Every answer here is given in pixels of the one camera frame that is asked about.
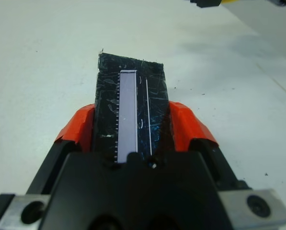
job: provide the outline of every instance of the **white strip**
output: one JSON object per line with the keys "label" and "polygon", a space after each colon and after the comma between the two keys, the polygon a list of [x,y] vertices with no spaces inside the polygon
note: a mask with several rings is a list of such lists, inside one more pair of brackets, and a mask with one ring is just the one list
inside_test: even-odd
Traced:
{"label": "white strip", "polygon": [[120,71],[118,163],[124,163],[131,152],[138,151],[136,70]]}
{"label": "white strip", "polygon": [[134,108],[135,151],[138,152],[137,71],[134,73]]}
{"label": "white strip", "polygon": [[147,114],[148,114],[148,131],[149,131],[149,148],[152,155],[152,137],[151,137],[151,122],[149,118],[149,100],[148,100],[148,83],[146,79],[146,95],[147,95]]}

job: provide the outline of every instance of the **orange gripper pad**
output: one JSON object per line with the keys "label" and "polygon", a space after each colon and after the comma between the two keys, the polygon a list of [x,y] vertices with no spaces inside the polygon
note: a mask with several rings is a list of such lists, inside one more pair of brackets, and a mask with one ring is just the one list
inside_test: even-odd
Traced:
{"label": "orange gripper pad", "polygon": [[178,102],[169,102],[175,151],[188,151],[194,138],[209,139],[216,143],[208,128],[196,118],[187,106]]}
{"label": "orange gripper pad", "polygon": [[60,131],[55,142],[61,139],[72,140],[80,145],[82,152],[89,152],[92,144],[94,112],[94,104],[79,109]]}

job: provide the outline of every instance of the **scratch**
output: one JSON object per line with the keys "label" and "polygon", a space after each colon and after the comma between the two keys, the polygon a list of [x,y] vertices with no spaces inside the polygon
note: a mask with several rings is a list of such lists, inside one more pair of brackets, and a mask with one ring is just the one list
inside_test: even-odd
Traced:
{"label": "scratch", "polygon": [[286,93],[286,89],[285,89],[280,83],[278,83],[277,80],[275,80],[273,77],[269,76],[269,74],[267,74],[267,73],[263,70],[263,68],[262,68],[258,63],[256,63],[256,66],[257,66],[264,74],[266,74],[269,78],[271,78],[271,80],[273,80],[274,83],[277,84],[277,85]]}

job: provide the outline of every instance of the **yellow object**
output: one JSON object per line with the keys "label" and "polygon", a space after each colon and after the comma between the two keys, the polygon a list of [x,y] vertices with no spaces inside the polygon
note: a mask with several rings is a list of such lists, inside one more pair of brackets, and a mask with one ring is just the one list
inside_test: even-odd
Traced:
{"label": "yellow object", "polygon": [[234,1],[238,1],[238,0],[222,0],[221,3],[230,3],[230,2],[234,2]]}

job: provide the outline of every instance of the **white table surface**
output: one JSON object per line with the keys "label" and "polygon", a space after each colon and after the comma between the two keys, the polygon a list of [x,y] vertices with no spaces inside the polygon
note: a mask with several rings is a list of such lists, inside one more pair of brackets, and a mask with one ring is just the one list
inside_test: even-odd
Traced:
{"label": "white table surface", "polygon": [[24,194],[94,102],[102,48],[163,63],[170,100],[209,127],[236,176],[286,204],[286,59],[224,7],[183,0],[0,0],[0,193]]}

